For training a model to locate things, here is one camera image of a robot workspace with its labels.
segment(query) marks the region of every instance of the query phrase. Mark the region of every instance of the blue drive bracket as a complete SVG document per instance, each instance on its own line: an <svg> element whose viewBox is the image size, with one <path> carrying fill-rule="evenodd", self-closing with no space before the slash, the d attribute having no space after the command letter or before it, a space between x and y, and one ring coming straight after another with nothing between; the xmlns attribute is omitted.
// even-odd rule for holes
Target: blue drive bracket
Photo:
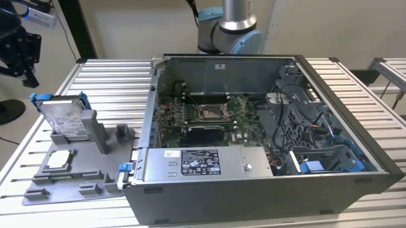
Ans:
<svg viewBox="0 0 406 228"><path fill-rule="evenodd" d="M84 109L90 110L88 96L82 92L80 92L80 94L77 96L78 96L80 101L82 102ZM36 107L36 110L37 110L38 113L40 113L40 109L38 109L38 106L37 106L37 101L49 101L52 98L53 98L53 94L40 94L37 96L36 93L32 93L29 95L30 103Z"/></svg>

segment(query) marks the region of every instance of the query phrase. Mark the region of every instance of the hard drive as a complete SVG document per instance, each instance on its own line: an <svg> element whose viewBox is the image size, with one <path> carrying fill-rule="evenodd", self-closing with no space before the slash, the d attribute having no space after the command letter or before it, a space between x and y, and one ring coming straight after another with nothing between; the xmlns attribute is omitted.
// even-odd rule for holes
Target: hard drive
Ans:
<svg viewBox="0 0 406 228"><path fill-rule="evenodd" d="M30 95L30 102L42 113L56 134L61 134L70 141L81 140L88 132L80 120L82 110L90 109L84 93L69 96L53 94Z"/></svg>

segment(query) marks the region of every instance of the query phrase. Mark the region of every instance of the power supply label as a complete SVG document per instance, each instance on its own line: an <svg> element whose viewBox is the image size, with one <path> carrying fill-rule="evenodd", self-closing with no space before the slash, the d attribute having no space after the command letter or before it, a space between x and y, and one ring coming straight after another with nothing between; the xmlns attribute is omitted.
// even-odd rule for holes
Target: power supply label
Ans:
<svg viewBox="0 0 406 228"><path fill-rule="evenodd" d="M217 150L181 151L181 174L184 176L221 174Z"/></svg>

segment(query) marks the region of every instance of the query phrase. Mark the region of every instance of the blue cable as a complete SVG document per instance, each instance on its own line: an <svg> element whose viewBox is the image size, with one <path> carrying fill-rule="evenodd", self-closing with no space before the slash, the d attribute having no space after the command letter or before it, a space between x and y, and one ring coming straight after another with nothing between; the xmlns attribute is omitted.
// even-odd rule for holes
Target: blue cable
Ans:
<svg viewBox="0 0 406 228"><path fill-rule="evenodd" d="M9 14L20 17L20 18L25 18L29 14L29 7L28 7L26 3L22 0L8 0L8 2L14 2L14 3L20 3L21 5L24 5L25 6L25 12L22 14L17 14L17 13L9 12L6 9L4 9L1 7L0 7L0 10L5 13L9 13Z"/></svg>
<svg viewBox="0 0 406 228"><path fill-rule="evenodd" d="M339 139L339 140L344 141L344 142L350 145L351 151L352 151L354 153L356 153L356 149L355 149L355 147L354 147L354 144L352 144L348 140L346 140L344 138L342 138L340 136L334 136L334 137L328 138L327 141L324 142L324 148L328 147L328 143L330 143L330 141L331 141L332 139Z"/></svg>

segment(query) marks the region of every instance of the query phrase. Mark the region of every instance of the black stand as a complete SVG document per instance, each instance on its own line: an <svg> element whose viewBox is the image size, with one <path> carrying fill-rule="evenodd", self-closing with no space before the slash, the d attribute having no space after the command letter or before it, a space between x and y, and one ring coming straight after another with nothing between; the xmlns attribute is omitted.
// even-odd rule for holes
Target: black stand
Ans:
<svg viewBox="0 0 406 228"><path fill-rule="evenodd" d="M0 101L0 125L18 118L25 112L25 105L18 100Z"/></svg>

